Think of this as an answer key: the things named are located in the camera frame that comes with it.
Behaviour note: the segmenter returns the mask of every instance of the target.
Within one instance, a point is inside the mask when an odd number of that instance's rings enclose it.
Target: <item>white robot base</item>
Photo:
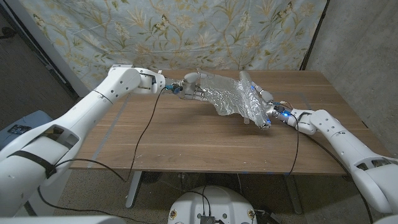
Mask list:
[[[203,188],[190,190],[177,199],[170,209],[167,223],[257,224],[252,205],[242,195],[226,187],[215,185],[206,186],[204,192]]]

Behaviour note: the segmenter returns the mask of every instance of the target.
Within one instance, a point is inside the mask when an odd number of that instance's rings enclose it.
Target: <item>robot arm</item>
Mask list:
[[[270,116],[296,129],[298,127],[302,133],[313,135],[321,132],[368,203],[379,212],[398,214],[397,159],[372,152],[325,110],[289,110],[278,105],[267,106],[271,108],[268,110]]]
[[[160,73],[132,65],[114,65],[104,81],[63,116],[24,133],[2,149],[0,217],[13,216],[38,186],[57,180],[71,162],[56,169],[54,165],[75,158],[88,133],[126,94],[160,94],[165,89],[183,98],[205,100],[195,84],[200,74],[191,73],[179,81]]]

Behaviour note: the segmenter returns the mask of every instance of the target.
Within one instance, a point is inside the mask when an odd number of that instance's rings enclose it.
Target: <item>floral curtain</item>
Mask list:
[[[79,79],[114,63],[297,70],[326,0],[20,0]]]

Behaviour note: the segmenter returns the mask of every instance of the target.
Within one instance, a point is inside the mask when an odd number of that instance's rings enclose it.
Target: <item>crumpled aluminum foil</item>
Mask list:
[[[250,75],[241,71],[239,77],[240,80],[234,80],[214,75],[213,78],[202,79],[200,87],[219,115],[239,113],[254,121],[260,129],[270,128],[271,121],[262,107],[262,99],[251,85]]]

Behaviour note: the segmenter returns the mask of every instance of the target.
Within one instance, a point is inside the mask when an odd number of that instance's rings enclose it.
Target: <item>table top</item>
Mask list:
[[[181,79],[190,70],[167,70]],[[210,71],[239,79],[239,71]],[[276,101],[294,108],[327,110],[374,152],[391,154],[320,72],[249,71],[252,80],[271,92]],[[86,138],[76,158],[94,159],[113,169],[129,169],[137,140],[152,114],[155,95],[121,98]],[[162,95],[154,117],[135,155],[134,170],[174,172],[239,172],[283,174],[295,158],[297,132],[272,119],[262,131],[254,122],[244,124],[240,114],[219,116],[207,102]],[[313,138],[334,153],[320,133]],[[74,162],[72,169],[100,169],[96,164]],[[293,174],[344,174],[322,148],[300,134]]]

